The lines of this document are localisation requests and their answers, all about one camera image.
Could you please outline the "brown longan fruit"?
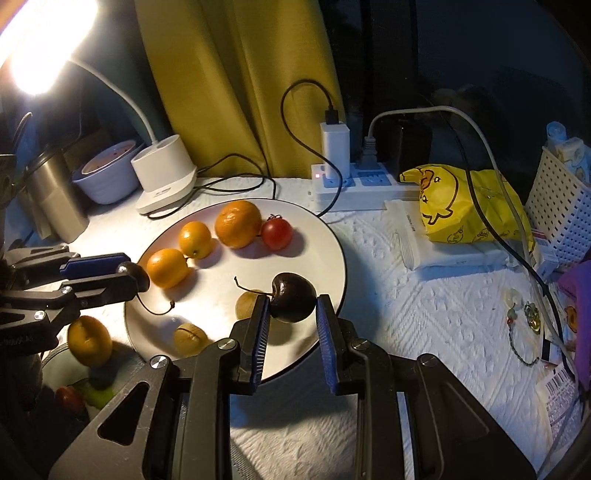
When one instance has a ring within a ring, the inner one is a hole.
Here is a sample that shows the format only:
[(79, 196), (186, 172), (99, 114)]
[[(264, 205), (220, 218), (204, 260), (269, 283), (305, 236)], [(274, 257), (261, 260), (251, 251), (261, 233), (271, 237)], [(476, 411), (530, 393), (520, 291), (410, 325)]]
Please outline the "brown longan fruit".
[(238, 320), (249, 319), (252, 316), (259, 293), (245, 291), (238, 297), (235, 303), (235, 316)]
[(209, 338), (197, 325), (185, 323), (174, 331), (173, 342), (181, 357), (191, 357), (198, 355), (209, 345)]

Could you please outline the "purple cloth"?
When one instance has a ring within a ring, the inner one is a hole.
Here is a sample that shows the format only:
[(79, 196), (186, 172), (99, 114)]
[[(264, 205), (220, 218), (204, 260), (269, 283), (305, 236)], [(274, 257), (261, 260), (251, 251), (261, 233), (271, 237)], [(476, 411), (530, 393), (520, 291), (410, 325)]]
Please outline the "purple cloth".
[(590, 336), (591, 336), (591, 266), (584, 261), (564, 273), (559, 288), (575, 302), (577, 312), (577, 339), (575, 367), (585, 390), (590, 387)]

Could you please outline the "white power strip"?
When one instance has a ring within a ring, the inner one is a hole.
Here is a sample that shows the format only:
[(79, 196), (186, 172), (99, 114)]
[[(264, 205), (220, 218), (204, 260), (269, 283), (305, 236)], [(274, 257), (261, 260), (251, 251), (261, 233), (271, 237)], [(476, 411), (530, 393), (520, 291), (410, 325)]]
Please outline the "white power strip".
[[(312, 197), (318, 211), (328, 208), (339, 187), (339, 179), (329, 179), (327, 172), (325, 163), (311, 166)], [(331, 212), (383, 210), (386, 201), (419, 199), (418, 185), (398, 182), (382, 164), (373, 170), (359, 170), (352, 164), (349, 174)]]

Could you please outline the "small orange kumquat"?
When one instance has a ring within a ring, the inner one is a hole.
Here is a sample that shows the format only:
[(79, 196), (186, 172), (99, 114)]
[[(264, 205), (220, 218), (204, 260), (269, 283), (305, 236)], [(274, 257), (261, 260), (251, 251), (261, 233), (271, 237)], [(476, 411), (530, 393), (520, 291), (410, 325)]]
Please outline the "small orange kumquat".
[(178, 234), (178, 246), (185, 257), (204, 259), (212, 251), (211, 232), (200, 221), (187, 222)]

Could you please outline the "dark cherry with stem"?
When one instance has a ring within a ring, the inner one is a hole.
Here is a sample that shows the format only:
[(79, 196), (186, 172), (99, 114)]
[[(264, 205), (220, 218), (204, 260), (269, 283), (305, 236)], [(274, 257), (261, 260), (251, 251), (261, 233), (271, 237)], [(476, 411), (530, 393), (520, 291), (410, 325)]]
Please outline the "dark cherry with stem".
[(297, 323), (307, 319), (317, 305), (314, 285), (296, 273), (283, 272), (275, 275), (271, 281), (270, 292), (246, 288), (239, 284), (237, 278), (235, 285), (242, 293), (257, 292), (259, 297), (268, 299), (270, 316), (283, 323)]

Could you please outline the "white shallow plate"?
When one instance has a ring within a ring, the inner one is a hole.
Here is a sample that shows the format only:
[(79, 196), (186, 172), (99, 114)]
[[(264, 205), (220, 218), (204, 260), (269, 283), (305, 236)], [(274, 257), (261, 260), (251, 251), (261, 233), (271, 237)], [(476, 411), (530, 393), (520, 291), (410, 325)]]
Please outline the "white shallow plate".
[[(131, 346), (144, 359), (156, 354), (179, 357), (173, 332), (183, 323), (193, 323), (211, 340), (228, 337), (236, 321), (235, 304), (242, 293), (240, 285), (270, 292), (276, 274), (291, 272), (311, 282), (318, 294), (328, 294), (335, 312), (341, 309), (346, 292), (346, 259), (341, 243), (322, 219), (304, 207), (270, 199), (249, 199), (263, 218), (272, 214), (283, 216), (294, 227), (294, 239), (280, 252), (270, 251), (257, 239), (242, 250), (231, 250), (215, 240), (211, 255), (196, 263), (187, 261), (191, 272), (175, 287), (162, 290), (153, 283), (140, 294), (143, 303), (153, 312), (164, 312), (170, 302), (174, 308), (166, 315), (153, 315), (135, 298), (124, 306), (124, 322)], [(136, 261), (145, 269), (149, 257), (165, 248), (178, 248), (181, 227), (200, 221), (213, 238), (214, 221), (229, 202), (204, 207), (170, 224), (155, 237)], [(270, 382), (304, 361), (318, 346), (315, 312), (297, 323), (272, 320), (269, 344), (263, 366), (263, 383)]]

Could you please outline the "orange at mat edge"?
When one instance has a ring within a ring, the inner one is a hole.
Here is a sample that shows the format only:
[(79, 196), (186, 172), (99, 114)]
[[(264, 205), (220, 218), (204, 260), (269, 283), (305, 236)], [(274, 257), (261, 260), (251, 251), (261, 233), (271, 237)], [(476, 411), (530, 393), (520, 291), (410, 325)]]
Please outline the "orange at mat edge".
[(82, 365), (100, 368), (112, 354), (112, 340), (106, 327), (96, 318), (80, 316), (67, 331), (70, 352)]

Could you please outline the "round orange fruit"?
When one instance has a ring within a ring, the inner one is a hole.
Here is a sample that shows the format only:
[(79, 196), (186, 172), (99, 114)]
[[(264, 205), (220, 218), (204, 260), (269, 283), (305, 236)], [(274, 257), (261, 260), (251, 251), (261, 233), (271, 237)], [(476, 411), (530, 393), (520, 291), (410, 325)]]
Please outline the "round orange fruit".
[(146, 271), (151, 282), (164, 290), (180, 283), (189, 274), (189, 270), (183, 254), (172, 248), (155, 252), (146, 264)]

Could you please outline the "lavender bowl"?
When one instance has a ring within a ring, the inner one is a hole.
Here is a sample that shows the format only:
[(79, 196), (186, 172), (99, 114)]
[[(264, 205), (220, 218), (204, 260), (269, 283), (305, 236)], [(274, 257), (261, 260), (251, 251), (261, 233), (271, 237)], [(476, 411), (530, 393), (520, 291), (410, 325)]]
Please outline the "lavender bowl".
[(72, 174), (73, 184), (99, 205), (124, 199), (139, 187), (131, 160), (143, 146), (136, 140), (126, 140), (108, 147)]

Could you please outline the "white tissue pack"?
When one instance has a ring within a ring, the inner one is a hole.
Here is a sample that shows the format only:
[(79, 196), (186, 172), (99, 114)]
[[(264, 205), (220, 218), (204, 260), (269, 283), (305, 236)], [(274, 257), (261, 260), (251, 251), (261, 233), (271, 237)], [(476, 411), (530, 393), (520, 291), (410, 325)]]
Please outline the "white tissue pack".
[(402, 258), (410, 270), (429, 267), (509, 267), (517, 261), (493, 242), (446, 244), (429, 240), (416, 201), (385, 202), (390, 224), (400, 242)]

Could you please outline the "small red cherry tomato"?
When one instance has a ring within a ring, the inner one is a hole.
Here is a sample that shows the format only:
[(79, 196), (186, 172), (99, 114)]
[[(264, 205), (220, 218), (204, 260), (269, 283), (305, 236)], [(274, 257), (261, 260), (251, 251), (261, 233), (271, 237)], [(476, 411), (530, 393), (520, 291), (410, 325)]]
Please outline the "small red cherry tomato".
[(294, 228), (280, 215), (270, 215), (263, 223), (260, 237), (271, 251), (280, 251), (290, 245)]

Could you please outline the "orange mandarin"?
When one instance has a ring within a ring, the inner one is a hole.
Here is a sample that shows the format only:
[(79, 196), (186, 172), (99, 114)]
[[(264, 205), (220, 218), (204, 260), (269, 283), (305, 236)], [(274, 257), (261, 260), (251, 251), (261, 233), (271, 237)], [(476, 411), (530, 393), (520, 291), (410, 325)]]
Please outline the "orange mandarin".
[(246, 200), (226, 204), (214, 222), (214, 231), (219, 241), (231, 249), (249, 246), (263, 225), (259, 208)]

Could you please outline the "yellow duck snack bag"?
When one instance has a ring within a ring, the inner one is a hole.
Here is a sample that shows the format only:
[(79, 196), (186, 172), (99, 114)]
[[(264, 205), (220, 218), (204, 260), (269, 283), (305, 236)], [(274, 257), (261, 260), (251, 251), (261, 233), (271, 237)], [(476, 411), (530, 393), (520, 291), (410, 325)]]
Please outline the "yellow duck snack bag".
[[(494, 230), (505, 241), (521, 239), (514, 212), (507, 204), (512, 201), (524, 226), (527, 246), (533, 248), (529, 220), (512, 186), (508, 182), (499, 183), (493, 170), (472, 171), (471, 178), (478, 203)], [(428, 164), (403, 172), (400, 181), (420, 187), (421, 219), (431, 241), (472, 244), (494, 240), (474, 207), (463, 169)]]

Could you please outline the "large red cherry tomato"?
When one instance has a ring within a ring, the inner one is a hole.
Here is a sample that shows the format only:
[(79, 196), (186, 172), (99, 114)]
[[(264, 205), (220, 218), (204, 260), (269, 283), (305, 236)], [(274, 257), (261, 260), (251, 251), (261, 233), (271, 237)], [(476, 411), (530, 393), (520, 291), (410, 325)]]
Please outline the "large red cherry tomato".
[(85, 410), (84, 400), (71, 386), (59, 387), (55, 391), (54, 403), (57, 408), (73, 414), (79, 414)]

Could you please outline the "green leaf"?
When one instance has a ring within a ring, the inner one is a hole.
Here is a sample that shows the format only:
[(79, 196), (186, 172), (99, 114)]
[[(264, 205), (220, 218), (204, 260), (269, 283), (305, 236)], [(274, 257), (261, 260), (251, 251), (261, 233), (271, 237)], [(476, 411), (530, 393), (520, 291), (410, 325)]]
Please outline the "green leaf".
[(115, 396), (115, 392), (111, 387), (105, 389), (95, 388), (89, 379), (78, 381), (76, 389), (86, 404), (98, 410), (102, 410)]

